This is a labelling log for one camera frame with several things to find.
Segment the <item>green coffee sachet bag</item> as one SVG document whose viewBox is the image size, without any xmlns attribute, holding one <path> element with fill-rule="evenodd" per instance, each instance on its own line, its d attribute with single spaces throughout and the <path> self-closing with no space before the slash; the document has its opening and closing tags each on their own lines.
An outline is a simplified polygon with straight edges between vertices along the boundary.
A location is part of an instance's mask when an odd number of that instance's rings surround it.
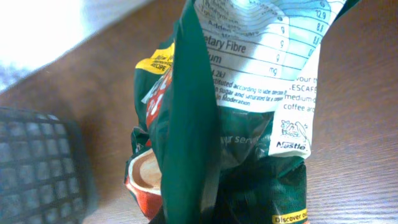
<svg viewBox="0 0 398 224">
<path fill-rule="evenodd" d="M 135 67 L 124 184 L 150 223 L 308 223 L 322 38 L 354 1 L 187 1 Z"/>
</svg>

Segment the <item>grey plastic shopping basket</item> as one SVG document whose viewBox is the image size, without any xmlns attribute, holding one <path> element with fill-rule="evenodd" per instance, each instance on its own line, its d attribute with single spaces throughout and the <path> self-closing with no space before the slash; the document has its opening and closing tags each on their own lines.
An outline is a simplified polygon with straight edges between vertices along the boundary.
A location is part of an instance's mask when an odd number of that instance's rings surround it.
<svg viewBox="0 0 398 224">
<path fill-rule="evenodd" d="M 1 108 L 2 224 L 81 224 L 98 199 L 76 122 Z"/>
</svg>

